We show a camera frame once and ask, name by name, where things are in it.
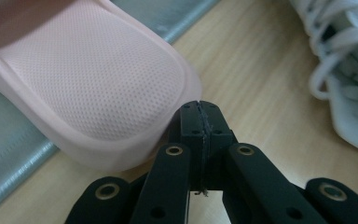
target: white sneaker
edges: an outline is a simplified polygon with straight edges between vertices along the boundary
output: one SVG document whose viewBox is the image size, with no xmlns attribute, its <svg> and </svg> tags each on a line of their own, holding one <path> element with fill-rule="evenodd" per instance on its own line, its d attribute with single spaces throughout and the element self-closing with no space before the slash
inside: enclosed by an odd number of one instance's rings
<svg viewBox="0 0 358 224">
<path fill-rule="evenodd" d="M 337 133 L 358 147 L 358 1 L 291 2 L 321 61 L 310 76 L 310 92 L 330 101 Z"/>
<path fill-rule="evenodd" d="M 0 92 L 69 156 L 130 169 L 200 80 L 159 36 L 109 0 L 0 1 Z"/>
</svg>

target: sneaker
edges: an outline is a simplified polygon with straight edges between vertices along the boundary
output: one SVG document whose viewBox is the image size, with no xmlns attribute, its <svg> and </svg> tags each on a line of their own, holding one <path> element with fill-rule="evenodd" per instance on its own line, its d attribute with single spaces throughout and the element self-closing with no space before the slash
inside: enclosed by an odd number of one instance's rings
<svg viewBox="0 0 358 224">
<path fill-rule="evenodd" d="M 329 100 L 334 127 L 358 147 L 358 1 L 291 0 L 320 64 L 310 92 Z"/>
</svg>

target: gray rug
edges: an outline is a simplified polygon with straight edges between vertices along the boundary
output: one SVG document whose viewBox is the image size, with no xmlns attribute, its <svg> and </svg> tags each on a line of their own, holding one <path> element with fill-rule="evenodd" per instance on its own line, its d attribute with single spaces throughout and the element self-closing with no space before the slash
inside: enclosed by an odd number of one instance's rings
<svg viewBox="0 0 358 224">
<path fill-rule="evenodd" d="M 112 0 L 174 42 L 218 0 Z M 58 149 L 0 94 L 0 202 Z"/>
</svg>

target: white shoelace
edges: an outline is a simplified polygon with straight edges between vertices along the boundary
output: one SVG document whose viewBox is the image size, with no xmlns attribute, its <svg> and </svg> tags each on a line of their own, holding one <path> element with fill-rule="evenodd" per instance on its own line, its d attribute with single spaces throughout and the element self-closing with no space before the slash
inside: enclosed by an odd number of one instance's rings
<svg viewBox="0 0 358 224">
<path fill-rule="evenodd" d="M 310 92 L 318 99 L 328 100 L 328 91 L 322 91 L 327 76 L 358 48 L 358 25 L 338 30 L 325 42 L 323 34 L 338 16 L 357 7 L 358 0 L 300 0 L 296 4 L 296 10 L 310 36 L 312 51 L 321 60 L 311 74 L 309 83 Z M 345 87 L 344 94 L 358 100 L 358 86 Z"/>
</svg>

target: wooden floor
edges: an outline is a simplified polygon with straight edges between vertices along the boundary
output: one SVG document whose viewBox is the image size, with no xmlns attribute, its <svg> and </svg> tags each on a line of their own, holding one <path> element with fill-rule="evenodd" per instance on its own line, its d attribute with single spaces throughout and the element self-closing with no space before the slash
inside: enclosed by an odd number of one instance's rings
<svg viewBox="0 0 358 224">
<path fill-rule="evenodd" d="M 358 192 L 358 149 L 335 133 L 328 102 L 309 94 L 318 60 L 288 1 L 222 0 L 174 47 L 196 68 L 203 100 L 219 105 L 240 142 L 260 147 L 294 184 L 334 178 Z M 107 174 L 57 153 L 0 205 L 0 223 L 63 223 L 83 190 Z M 189 223 L 229 223 L 221 193 L 191 196 Z"/>
</svg>

